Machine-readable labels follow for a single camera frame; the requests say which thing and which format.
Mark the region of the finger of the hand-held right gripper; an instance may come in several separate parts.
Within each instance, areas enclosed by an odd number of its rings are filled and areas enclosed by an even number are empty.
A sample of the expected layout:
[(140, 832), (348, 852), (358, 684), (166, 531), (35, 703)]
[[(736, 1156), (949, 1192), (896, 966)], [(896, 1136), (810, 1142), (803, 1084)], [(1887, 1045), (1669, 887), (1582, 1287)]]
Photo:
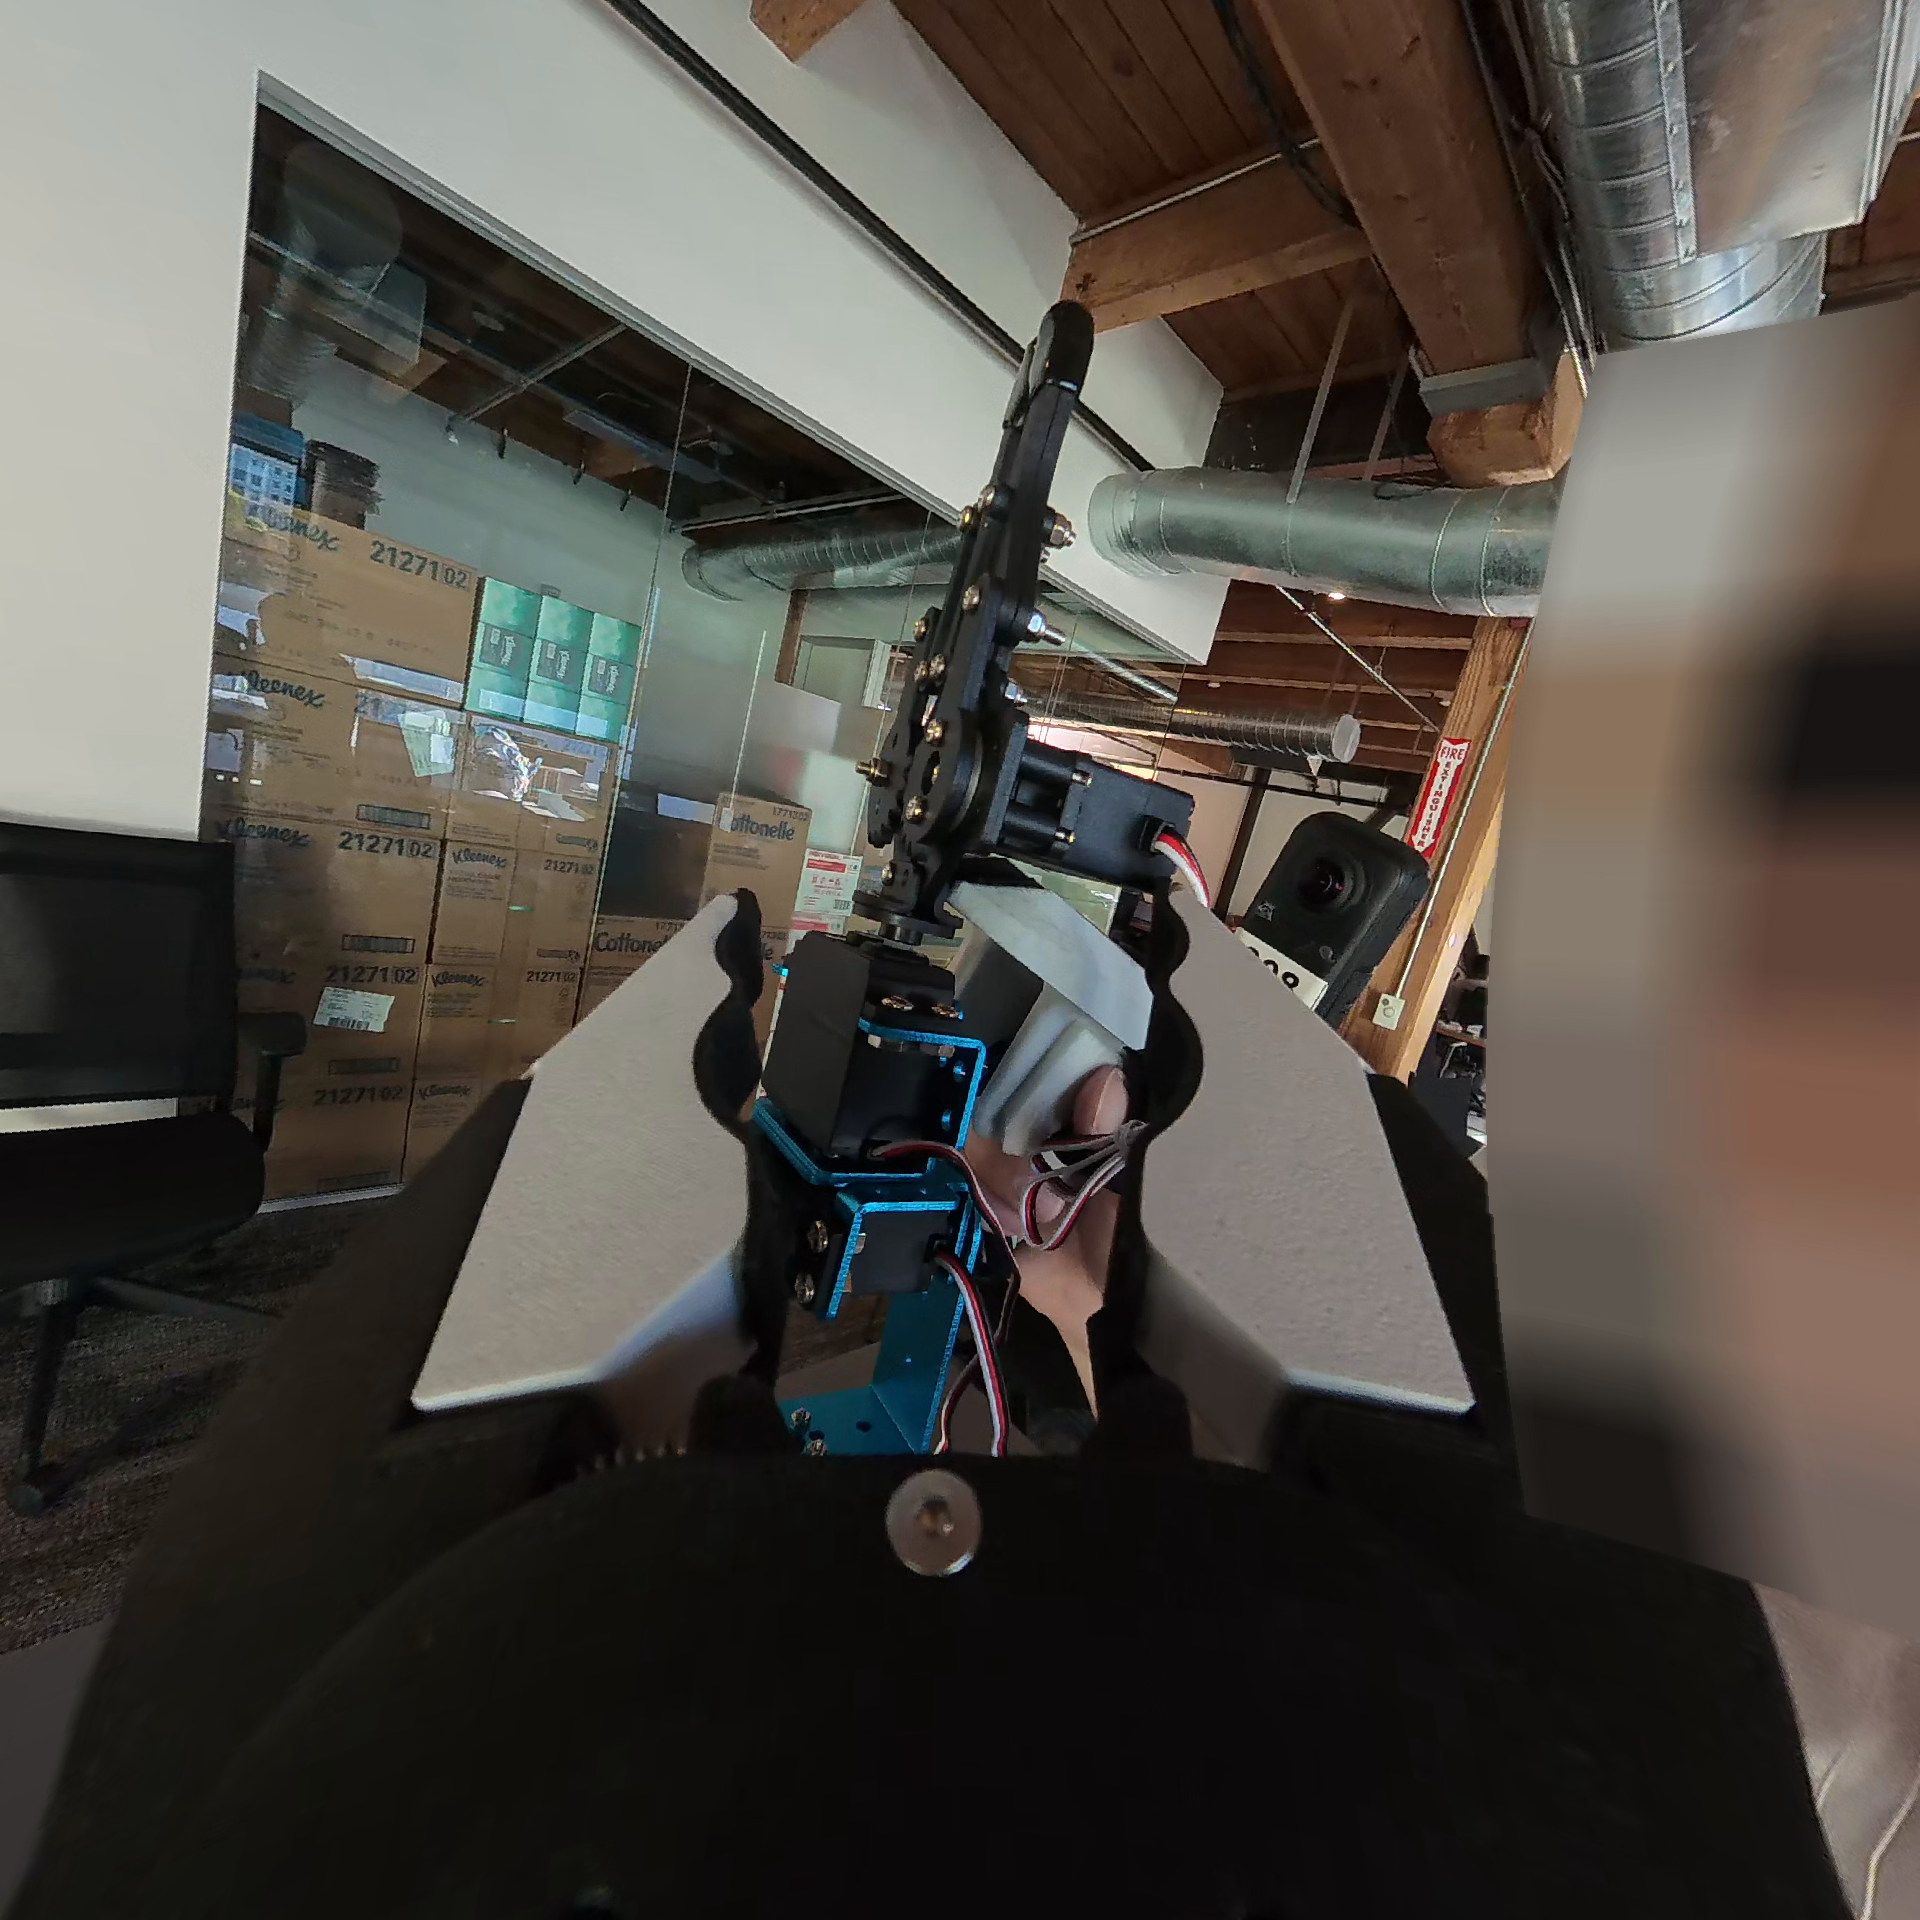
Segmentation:
[(1145, 1044), (1139, 963), (1036, 884), (962, 881), (956, 1002), (986, 1045), (972, 1128), (1029, 1158), (1068, 1132), (1081, 1081)]

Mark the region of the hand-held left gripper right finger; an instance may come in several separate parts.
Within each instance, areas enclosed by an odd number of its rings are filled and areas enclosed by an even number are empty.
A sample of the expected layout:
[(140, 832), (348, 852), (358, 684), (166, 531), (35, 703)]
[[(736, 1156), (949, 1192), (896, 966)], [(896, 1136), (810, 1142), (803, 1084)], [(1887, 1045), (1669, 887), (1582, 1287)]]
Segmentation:
[(1102, 1382), (1139, 1361), (1199, 1448), (1261, 1468), (1302, 1397), (1473, 1406), (1441, 1294), (1348, 1044), (1187, 890), (1153, 925), (1147, 1132), (1113, 1237)]

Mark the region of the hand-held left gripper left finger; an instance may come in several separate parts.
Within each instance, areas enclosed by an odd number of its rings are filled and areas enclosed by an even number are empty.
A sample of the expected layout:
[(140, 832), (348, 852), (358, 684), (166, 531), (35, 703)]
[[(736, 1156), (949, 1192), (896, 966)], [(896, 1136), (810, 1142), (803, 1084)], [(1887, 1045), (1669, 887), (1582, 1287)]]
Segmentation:
[(563, 1389), (690, 1413), (748, 1360), (762, 987), (756, 896), (719, 893), (532, 1067), (411, 1389), (419, 1413)]

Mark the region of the blue toy robot arm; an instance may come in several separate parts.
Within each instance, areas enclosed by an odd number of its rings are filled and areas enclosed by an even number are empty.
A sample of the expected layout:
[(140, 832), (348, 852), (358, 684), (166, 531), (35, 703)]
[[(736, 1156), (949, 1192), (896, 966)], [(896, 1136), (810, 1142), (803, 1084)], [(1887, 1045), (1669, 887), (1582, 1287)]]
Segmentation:
[[(859, 763), (878, 865), (858, 910), (874, 927), (807, 931), (784, 963), (752, 1120), (807, 1195), (792, 1294), (823, 1321), (851, 1297), (886, 1300), (869, 1385), (782, 1403), (811, 1456), (947, 1452), (970, 1388), (987, 1452), (1005, 1456), (1016, 1427), (1000, 1348), (1028, 1243), (1000, 1226), (966, 1160), (987, 1045), (956, 1002), (953, 890), (1031, 884), (1061, 900), (1037, 884), (1048, 870), (1141, 900), (1171, 881), (1202, 892), (1191, 795), (1033, 737), (1013, 681), (1019, 643), (1051, 638), (1043, 560), (1073, 530), (1049, 487), (1092, 349), (1092, 313), (1055, 301), (1021, 354), (944, 592), (913, 627), (890, 726)], [(1133, 1154), (1129, 1120), (1072, 1128), (1083, 1081), (1068, 1129), (1028, 1156), (1028, 1234), (1043, 1188), (1068, 1202), (1069, 1232)]]

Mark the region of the person's right hand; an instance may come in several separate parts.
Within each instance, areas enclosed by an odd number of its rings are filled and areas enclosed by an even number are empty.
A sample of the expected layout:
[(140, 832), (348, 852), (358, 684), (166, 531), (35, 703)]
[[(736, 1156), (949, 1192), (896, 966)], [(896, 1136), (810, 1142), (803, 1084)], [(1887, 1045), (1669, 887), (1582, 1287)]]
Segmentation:
[(966, 1146), (966, 1160), (1000, 1227), (1026, 1243), (1016, 1260), (1021, 1302), (1036, 1307), (1061, 1336), (1088, 1406), (1098, 1413), (1090, 1319), (1100, 1312), (1106, 1291), (1120, 1211), (1116, 1190), (1120, 1182), (1111, 1178), (1083, 1197), (1069, 1230), (1057, 1224), (1068, 1202), (1055, 1188), (1041, 1188), (1033, 1195), (1033, 1232), (1028, 1232), (1021, 1205), (1036, 1178), (1031, 1158), (1008, 1154), (976, 1128)]

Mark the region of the stack of cardboard boxes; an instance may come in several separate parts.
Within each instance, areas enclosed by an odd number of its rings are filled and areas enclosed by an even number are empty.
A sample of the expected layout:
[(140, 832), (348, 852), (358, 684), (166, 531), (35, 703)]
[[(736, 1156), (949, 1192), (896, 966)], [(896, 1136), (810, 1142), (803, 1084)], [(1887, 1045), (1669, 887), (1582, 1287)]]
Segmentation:
[[(227, 486), (204, 832), (236, 860), (244, 1008), (306, 1026), (269, 1200), (418, 1171), (717, 893), (793, 921), (831, 709), (769, 684), (776, 617), (660, 595), (654, 560), (603, 610), (552, 564), (520, 581)], [(483, 577), (642, 627), (615, 741), (468, 711)]]

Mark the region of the black office chair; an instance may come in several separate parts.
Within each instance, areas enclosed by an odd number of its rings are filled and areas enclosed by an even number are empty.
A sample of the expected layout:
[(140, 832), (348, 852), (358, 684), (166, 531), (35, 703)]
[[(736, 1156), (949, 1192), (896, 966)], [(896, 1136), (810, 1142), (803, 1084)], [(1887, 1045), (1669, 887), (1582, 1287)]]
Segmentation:
[(9, 1505), (62, 1491), (43, 1433), (87, 1307), (246, 1329), (269, 1312), (132, 1280), (260, 1209), (297, 1014), (241, 1014), (221, 842), (2, 827), (2, 1106), (193, 1100), (138, 1120), (3, 1132), (2, 1307), (35, 1348)]

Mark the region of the green tissue packs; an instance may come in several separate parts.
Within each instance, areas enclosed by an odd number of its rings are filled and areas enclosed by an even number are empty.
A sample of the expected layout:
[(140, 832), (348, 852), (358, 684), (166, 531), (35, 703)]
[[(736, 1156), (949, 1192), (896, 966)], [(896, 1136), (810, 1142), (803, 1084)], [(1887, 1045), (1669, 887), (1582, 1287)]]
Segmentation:
[(615, 744), (646, 658), (639, 623), (483, 577), (464, 705), (477, 716)]

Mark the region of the wooden support post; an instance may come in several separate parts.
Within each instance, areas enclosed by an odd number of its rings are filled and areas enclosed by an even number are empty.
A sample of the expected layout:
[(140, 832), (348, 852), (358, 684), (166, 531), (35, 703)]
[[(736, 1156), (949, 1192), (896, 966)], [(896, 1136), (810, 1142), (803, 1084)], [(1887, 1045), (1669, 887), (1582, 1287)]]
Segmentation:
[[(1441, 737), (1472, 737), (1473, 754), (1453, 792), (1430, 886), (1371, 971), (1341, 1037), (1376, 1074), (1405, 1081), (1427, 1048), (1497, 855), (1512, 723), (1528, 659), (1530, 622), (1482, 617), (1451, 691)], [(1371, 1024), (1377, 995), (1404, 995), (1398, 1028)]]

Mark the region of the red and white wall sign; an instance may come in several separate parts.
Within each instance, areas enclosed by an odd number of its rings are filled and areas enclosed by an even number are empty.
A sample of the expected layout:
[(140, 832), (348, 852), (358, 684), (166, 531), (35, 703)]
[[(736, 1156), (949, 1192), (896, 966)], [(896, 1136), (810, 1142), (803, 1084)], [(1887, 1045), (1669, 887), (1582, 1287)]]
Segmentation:
[(1469, 770), (1476, 744), (1469, 735), (1443, 734), (1431, 748), (1420, 787), (1405, 811), (1404, 844), (1431, 861), (1456, 798)]

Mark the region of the silver ceiling duct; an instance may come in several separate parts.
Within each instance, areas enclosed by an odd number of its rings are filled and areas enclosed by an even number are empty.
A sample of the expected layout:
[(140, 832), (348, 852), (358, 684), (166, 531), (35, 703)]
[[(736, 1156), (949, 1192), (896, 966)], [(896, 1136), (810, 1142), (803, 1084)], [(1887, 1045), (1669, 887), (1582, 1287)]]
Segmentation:
[(1916, 3), (1522, 12), (1602, 346), (1814, 319), (1908, 120)]
[(1467, 616), (1537, 612), (1566, 477), (1421, 487), (1359, 477), (1169, 468), (1104, 477), (1085, 510), (1117, 568), (1212, 573)]

